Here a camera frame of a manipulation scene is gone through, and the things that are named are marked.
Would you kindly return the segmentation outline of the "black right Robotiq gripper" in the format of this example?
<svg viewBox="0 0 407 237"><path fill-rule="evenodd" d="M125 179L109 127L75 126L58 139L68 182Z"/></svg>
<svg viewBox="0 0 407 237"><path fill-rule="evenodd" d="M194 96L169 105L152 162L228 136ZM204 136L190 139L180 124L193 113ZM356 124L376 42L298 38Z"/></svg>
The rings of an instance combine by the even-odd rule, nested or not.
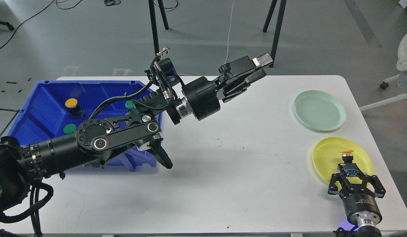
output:
<svg viewBox="0 0 407 237"><path fill-rule="evenodd" d="M329 195L339 195L342 199L347 221L351 224L362 224L364 220L369 220L370 224L378 224L382 220L381 212L375 198L384 198L386 189L380 182L379 178L364 173L360 168L358 178L362 181L356 185L353 193L345 186L347 180L344 168L346 165L338 165L338 171L331 175L328 186ZM368 189L367 185L371 184L374 191Z"/></svg>

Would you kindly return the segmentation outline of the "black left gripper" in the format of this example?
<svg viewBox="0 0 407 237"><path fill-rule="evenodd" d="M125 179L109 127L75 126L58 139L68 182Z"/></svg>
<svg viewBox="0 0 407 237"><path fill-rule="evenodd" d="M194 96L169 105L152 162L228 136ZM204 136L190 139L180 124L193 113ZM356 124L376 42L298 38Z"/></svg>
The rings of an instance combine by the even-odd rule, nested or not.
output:
<svg viewBox="0 0 407 237"><path fill-rule="evenodd" d="M223 103L244 93L252 83L265 77L266 72L263 68L272 64L271 55L265 53L253 59L244 56L220 66L219 82L229 83L221 89ZM181 87L197 120L203 120L220 111L217 86L216 81L210 81L202 76Z"/></svg>

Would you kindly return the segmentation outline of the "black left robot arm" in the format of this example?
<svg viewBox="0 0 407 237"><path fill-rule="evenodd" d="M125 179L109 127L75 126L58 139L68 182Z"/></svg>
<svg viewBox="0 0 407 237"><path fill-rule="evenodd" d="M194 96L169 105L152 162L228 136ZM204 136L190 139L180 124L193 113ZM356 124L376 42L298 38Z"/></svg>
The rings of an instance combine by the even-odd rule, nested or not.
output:
<svg viewBox="0 0 407 237"><path fill-rule="evenodd" d="M202 76L184 84L171 60L163 58L169 51L156 53L143 89L105 100L73 134L25 146L11 136L0 138L0 222L30 217L35 235L41 237L39 209L54 195L43 178L58 174L64 179L65 171L88 163L104 167L133 147L172 168L156 115L167 111L174 124L190 114L202 120L220 110L220 101L230 101L265 77L264 67L273 64L269 53L244 56L220 66L212 81Z"/></svg>

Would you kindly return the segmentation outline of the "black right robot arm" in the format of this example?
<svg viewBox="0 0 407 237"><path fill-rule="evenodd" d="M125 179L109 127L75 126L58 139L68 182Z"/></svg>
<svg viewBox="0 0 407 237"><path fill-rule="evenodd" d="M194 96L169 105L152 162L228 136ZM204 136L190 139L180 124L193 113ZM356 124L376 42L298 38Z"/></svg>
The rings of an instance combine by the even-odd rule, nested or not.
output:
<svg viewBox="0 0 407 237"><path fill-rule="evenodd" d="M353 227L346 231L339 227L336 237L381 237L376 227L382 216L375 198L383 198L386 190L376 175L363 174L355 163L339 163L331 175L329 195L339 195L347 221Z"/></svg>

